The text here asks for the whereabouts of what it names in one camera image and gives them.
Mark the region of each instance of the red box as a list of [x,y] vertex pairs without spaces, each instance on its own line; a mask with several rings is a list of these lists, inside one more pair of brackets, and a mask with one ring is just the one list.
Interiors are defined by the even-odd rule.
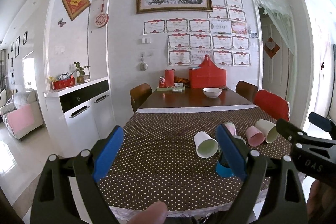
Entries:
[[52,83],[52,89],[53,90],[59,90],[59,89],[64,89],[69,86],[75,85],[75,79],[74,78],[69,78],[66,80],[61,80],[61,81],[56,81]]
[[212,63],[209,55],[205,55],[204,61],[199,66],[201,68],[189,69],[192,89],[219,88],[226,85],[226,70]]

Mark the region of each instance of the tile floor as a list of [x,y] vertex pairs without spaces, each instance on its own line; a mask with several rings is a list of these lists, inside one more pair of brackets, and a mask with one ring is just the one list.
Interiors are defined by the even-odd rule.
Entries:
[[[309,126],[307,134],[313,137],[331,139],[328,133],[313,124]],[[57,153],[57,150],[53,146],[46,128],[36,129],[21,142],[7,131],[3,123],[0,123],[0,185],[11,204],[42,171],[47,157],[52,153]],[[307,177],[303,182],[302,187],[306,200],[314,180]],[[75,181],[72,182],[72,189],[74,196],[77,197],[75,199],[81,218],[91,223]],[[263,202],[257,204],[253,209],[257,218],[262,206]],[[30,223],[30,212],[31,209],[23,218],[26,224]]]

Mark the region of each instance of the certificate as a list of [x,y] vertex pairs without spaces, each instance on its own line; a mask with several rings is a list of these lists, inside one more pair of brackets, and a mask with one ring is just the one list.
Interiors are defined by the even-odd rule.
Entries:
[[213,60],[217,65],[232,66],[232,51],[215,51],[213,52]]
[[242,36],[232,36],[232,49],[249,50],[249,39]]
[[245,22],[231,21],[232,32],[238,34],[247,34],[247,26]]
[[211,35],[192,34],[190,43],[192,48],[211,48]]
[[190,19],[189,31],[191,32],[211,32],[210,20],[207,19]]
[[166,32],[164,19],[154,19],[144,22],[143,34]]
[[187,32],[188,20],[185,18],[167,19],[167,32]]
[[231,49],[231,37],[226,37],[224,35],[213,35],[212,36],[212,48],[230,50]]
[[246,22],[245,12],[238,9],[228,9],[229,19]]
[[189,66],[191,65],[190,50],[168,50],[169,66]]
[[243,9],[242,0],[225,0],[227,6]]
[[227,19],[226,7],[216,5],[212,7],[212,12],[208,13],[208,18]]
[[211,19],[211,32],[231,34],[231,22],[224,19]]
[[212,59],[212,51],[211,50],[201,50],[201,49],[192,49],[191,50],[191,63],[193,65],[199,65],[204,61],[205,55],[209,55]]
[[190,48],[190,34],[172,33],[168,35],[168,48]]
[[248,52],[233,53],[234,66],[251,66],[251,56]]

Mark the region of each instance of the human hand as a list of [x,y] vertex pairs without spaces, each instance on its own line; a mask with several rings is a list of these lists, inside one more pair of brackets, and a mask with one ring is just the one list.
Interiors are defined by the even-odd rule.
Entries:
[[163,224],[166,220],[167,211],[166,204],[158,201],[133,216],[127,224]]

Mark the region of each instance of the brown tablecloth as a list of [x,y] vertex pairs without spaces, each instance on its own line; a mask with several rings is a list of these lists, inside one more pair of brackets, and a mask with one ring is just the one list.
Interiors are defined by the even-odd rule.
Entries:
[[[109,206],[144,210],[164,201],[169,211],[186,211],[226,204],[241,187],[237,177],[222,178],[215,171],[218,155],[197,156],[194,135],[215,137],[216,127],[233,122],[237,135],[259,119],[275,120],[260,108],[201,113],[135,113],[124,127],[124,143],[99,188]],[[291,144],[282,136],[258,146],[263,155],[281,158]],[[268,186],[265,179],[261,189]]]

